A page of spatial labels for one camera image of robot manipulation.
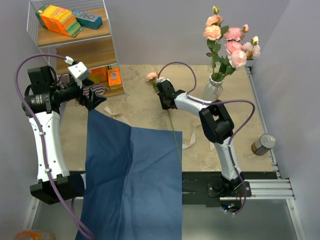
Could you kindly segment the peach rose stem long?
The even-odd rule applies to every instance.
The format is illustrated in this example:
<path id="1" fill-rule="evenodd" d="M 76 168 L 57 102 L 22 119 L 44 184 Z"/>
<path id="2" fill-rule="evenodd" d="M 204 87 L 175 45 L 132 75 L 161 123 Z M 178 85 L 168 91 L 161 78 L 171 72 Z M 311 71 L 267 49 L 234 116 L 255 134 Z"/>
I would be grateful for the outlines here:
<path id="1" fill-rule="evenodd" d="M 147 77 L 146 77 L 146 81 L 152 83 L 153 90 L 155 91 L 155 93 L 157 95 L 160 94 L 160 91 L 159 91 L 159 89 L 157 87 L 158 80 L 163 79 L 162 77 L 158 78 L 158 76 L 159 76 L 158 71 L 155 71 L 155 72 L 149 73 L 147 75 Z M 172 130 L 172 133 L 173 133 L 175 145 L 176 145 L 178 158 L 179 158 L 180 164 L 182 164 L 182 155 L 181 155 L 181 151 L 180 151 L 180 148 L 179 148 L 178 139 L 177 139 L 177 135 L 176 135 L 176 131 L 175 131 L 174 125 L 173 125 L 172 117 L 171 117 L 171 114 L 170 114 L 169 110 L 166 110 L 166 112 L 167 112 L 167 115 L 169 117 L 169 122 L 170 122 L 171 130 Z"/>

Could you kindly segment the peach rose stem short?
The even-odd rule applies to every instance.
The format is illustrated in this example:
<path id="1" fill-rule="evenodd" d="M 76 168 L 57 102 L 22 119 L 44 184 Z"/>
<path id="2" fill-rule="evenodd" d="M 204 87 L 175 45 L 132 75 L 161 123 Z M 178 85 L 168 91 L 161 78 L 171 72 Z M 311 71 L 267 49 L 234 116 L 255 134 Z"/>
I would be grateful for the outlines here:
<path id="1" fill-rule="evenodd" d="M 205 23 L 205 29 L 203 32 L 203 38 L 206 40 L 209 53 L 206 55 L 211 57 L 211 67 L 212 74 L 211 79 L 215 82 L 221 82 L 224 79 L 224 73 L 220 70 L 215 72 L 216 63 L 219 63 L 222 59 L 218 52 L 221 49 L 221 44 L 219 43 L 223 34 L 227 32 L 228 26 L 221 27 L 223 22 L 223 17 L 219 15 L 220 8 L 216 5 L 212 7 L 212 16 L 209 16 Z"/>

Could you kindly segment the pink rose stem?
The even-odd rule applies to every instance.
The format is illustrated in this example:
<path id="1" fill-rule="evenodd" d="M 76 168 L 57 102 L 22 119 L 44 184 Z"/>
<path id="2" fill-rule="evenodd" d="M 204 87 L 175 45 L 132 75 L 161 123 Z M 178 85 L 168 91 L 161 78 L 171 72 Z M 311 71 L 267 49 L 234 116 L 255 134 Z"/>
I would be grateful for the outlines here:
<path id="1" fill-rule="evenodd" d="M 223 37 L 227 40 L 225 44 L 227 56 L 215 54 L 213 57 L 214 63 L 220 63 L 218 72 L 211 75 L 215 82 L 222 82 L 226 76 L 233 74 L 247 63 L 247 54 L 240 41 L 249 30 L 249 25 L 245 24 L 242 28 L 231 27 L 224 34 Z"/>
<path id="2" fill-rule="evenodd" d="M 238 69 L 247 64 L 247 61 L 255 60 L 261 54 L 259 37 L 254 36 L 250 42 L 241 44 L 237 41 L 230 41 L 226 44 L 228 61 L 231 67 Z"/>

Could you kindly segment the blue wrapping paper sheet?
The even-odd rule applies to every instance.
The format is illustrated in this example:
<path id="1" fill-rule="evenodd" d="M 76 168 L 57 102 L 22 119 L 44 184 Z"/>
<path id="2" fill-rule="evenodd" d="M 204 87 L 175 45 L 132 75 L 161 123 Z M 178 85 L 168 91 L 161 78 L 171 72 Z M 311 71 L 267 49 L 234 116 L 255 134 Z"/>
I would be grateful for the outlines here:
<path id="1" fill-rule="evenodd" d="M 81 221 L 95 239 L 182 238 L 182 141 L 90 111 Z"/>

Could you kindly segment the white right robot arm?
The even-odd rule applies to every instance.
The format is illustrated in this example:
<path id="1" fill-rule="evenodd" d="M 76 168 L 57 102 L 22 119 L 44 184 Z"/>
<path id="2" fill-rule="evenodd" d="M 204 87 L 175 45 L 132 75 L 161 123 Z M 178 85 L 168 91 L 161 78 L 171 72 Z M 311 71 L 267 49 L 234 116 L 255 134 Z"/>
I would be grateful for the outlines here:
<path id="1" fill-rule="evenodd" d="M 230 197 L 240 190 L 244 179 L 237 163 L 232 136 L 234 123 L 224 104 L 193 97 L 183 90 L 175 90 L 169 79 L 156 81 L 158 96 L 164 110 L 184 110 L 199 117 L 205 137 L 214 144 L 221 164 L 223 192 Z"/>

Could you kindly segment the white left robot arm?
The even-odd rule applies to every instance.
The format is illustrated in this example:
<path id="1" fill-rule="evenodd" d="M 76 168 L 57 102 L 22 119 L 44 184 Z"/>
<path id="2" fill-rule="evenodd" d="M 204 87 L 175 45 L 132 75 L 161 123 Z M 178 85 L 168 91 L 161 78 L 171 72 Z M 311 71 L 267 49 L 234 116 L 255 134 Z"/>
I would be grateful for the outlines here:
<path id="1" fill-rule="evenodd" d="M 33 130 L 38 161 L 37 183 L 29 189 L 33 197 L 48 205 L 85 193 L 83 175 L 70 173 L 63 156 L 62 104 L 77 100 L 91 111 L 106 100 L 93 88 L 94 83 L 89 80 L 91 71 L 83 62 L 72 63 L 68 71 L 69 82 L 59 83 L 51 66 L 30 69 L 27 72 L 30 85 L 24 92 L 26 103 L 22 108 Z"/>

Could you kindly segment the white ribbed ceramic vase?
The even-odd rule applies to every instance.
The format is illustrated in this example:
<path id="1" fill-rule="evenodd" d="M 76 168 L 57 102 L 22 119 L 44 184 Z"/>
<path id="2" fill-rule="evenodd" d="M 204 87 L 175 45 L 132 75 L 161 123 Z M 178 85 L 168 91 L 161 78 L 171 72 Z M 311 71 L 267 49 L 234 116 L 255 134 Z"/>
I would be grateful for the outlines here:
<path id="1" fill-rule="evenodd" d="M 204 87 L 202 99 L 205 101 L 211 101 L 211 102 L 215 102 L 216 100 L 218 100 L 219 96 L 223 91 L 222 84 L 223 84 L 223 80 L 216 81 L 213 78 L 213 75 L 211 74 L 209 77 L 209 80 L 207 81 Z"/>

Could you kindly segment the purple wavy striped pad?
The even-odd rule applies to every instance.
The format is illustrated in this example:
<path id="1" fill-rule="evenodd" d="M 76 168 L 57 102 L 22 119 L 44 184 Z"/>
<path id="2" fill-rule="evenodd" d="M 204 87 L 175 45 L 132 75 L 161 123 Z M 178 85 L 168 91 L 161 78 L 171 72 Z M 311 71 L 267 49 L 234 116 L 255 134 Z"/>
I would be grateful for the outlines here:
<path id="1" fill-rule="evenodd" d="M 96 94 L 103 96 L 109 88 L 107 88 L 105 85 L 98 83 L 91 86 L 87 86 L 83 89 L 83 94 L 85 96 L 89 96 L 90 89 L 93 88 Z"/>

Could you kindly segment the yellow orange sponge pack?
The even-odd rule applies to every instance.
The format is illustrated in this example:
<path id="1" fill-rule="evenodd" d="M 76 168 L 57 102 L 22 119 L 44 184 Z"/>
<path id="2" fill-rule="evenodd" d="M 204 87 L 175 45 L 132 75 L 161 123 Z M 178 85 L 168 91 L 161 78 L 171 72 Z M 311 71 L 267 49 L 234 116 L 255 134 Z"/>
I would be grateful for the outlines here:
<path id="1" fill-rule="evenodd" d="M 107 69 L 105 66 L 98 67 L 90 70 L 91 73 L 88 79 L 93 81 L 95 84 L 103 83 L 108 81 Z"/>

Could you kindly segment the orange box on lower shelf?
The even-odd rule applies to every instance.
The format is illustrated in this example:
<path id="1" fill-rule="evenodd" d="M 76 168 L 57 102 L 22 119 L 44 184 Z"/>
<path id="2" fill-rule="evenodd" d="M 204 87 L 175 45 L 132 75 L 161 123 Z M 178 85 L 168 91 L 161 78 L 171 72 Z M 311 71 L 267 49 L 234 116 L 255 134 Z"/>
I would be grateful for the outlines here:
<path id="1" fill-rule="evenodd" d="M 122 84 L 122 78 L 119 68 L 107 70 L 108 85 L 110 88 L 119 87 Z"/>

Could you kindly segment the teal toothpaste box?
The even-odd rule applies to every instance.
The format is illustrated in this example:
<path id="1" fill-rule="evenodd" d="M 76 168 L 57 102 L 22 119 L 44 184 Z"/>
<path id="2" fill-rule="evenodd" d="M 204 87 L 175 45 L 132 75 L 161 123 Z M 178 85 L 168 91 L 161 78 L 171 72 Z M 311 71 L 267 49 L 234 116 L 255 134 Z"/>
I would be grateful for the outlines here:
<path id="1" fill-rule="evenodd" d="M 82 27 L 98 30 L 103 25 L 102 17 L 98 14 L 72 10 L 72 14 Z"/>

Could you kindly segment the metal tin can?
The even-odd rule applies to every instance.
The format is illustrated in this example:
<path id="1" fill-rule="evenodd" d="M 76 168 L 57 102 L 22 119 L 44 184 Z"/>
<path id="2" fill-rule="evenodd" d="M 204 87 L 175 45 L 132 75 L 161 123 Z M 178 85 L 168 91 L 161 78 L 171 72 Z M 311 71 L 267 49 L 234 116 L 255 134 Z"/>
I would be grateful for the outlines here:
<path id="1" fill-rule="evenodd" d="M 276 143 L 276 139 L 272 135 L 265 133 L 252 143 L 251 150 L 255 155 L 262 156 L 274 148 Z"/>

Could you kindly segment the orange plastic bag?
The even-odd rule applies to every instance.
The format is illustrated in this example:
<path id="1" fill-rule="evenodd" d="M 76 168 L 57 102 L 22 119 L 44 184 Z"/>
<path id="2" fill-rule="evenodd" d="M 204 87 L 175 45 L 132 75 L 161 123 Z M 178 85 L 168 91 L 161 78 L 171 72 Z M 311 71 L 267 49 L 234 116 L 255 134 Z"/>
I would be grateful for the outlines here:
<path id="1" fill-rule="evenodd" d="M 17 233 L 14 240 L 56 240 L 54 233 L 47 230 L 23 230 Z"/>

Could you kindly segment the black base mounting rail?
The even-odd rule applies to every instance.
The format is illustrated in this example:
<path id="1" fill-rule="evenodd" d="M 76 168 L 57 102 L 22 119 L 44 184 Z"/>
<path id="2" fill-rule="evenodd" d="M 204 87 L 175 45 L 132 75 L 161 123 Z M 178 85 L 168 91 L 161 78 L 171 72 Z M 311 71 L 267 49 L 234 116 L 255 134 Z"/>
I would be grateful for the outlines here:
<path id="1" fill-rule="evenodd" d="M 277 172 L 242 172 L 244 185 L 236 186 L 222 179 L 220 172 L 182 172 L 182 204 L 223 207 L 225 210 L 240 208 L 240 197 L 244 200 L 293 200 L 294 193 L 288 179 L 279 179 Z M 64 200 L 83 197 L 85 193 L 85 171 L 70 171 L 69 176 L 58 177 L 53 182 Z M 49 181 L 29 186 L 36 199 L 52 205 L 60 202 Z"/>

